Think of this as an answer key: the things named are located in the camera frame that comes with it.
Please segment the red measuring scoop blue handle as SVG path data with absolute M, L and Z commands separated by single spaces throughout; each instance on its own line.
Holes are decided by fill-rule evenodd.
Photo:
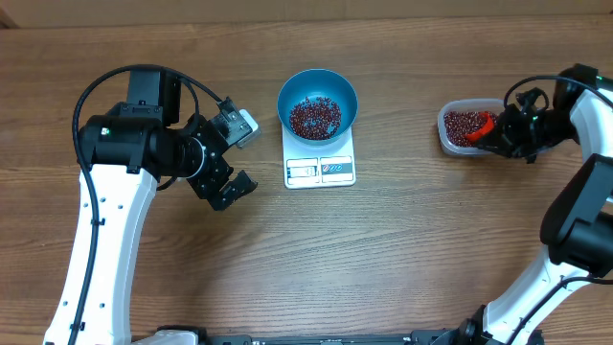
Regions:
M 477 119 L 479 120 L 479 124 L 481 125 L 478 129 L 475 129 L 472 132 L 469 132 L 465 135 L 465 138 L 470 143 L 475 143 L 482 139 L 484 136 L 493 131 L 495 123 L 492 117 L 491 112 L 479 112 L 477 114 Z

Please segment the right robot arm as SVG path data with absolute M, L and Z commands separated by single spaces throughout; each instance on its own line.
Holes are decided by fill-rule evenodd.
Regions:
M 528 268 L 497 299 L 481 306 L 438 344 L 541 344 L 538 330 L 562 302 L 588 285 L 612 283 L 612 81 L 595 67 L 575 64 L 550 77 L 552 97 L 540 88 L 466 135 L 474 148 L 534 162 L 566 140 L 581 147 L 583 164 L 548 208 L 540 226 L 543 245 Z

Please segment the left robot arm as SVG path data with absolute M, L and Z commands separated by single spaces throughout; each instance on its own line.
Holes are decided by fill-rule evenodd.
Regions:
M 79 219 L 47 344 L 127 344 L 140 238 L 155 195 L 179 179 L 216 211 L 256 189 L 225 160 L 259 135 L 248 111 L 217 99 L 217 114 L 179 122 L 181 93 L 204 85 L 168 67 L 128 65 L 127 97 L 103 115 L 72 121 L 80 168 Z

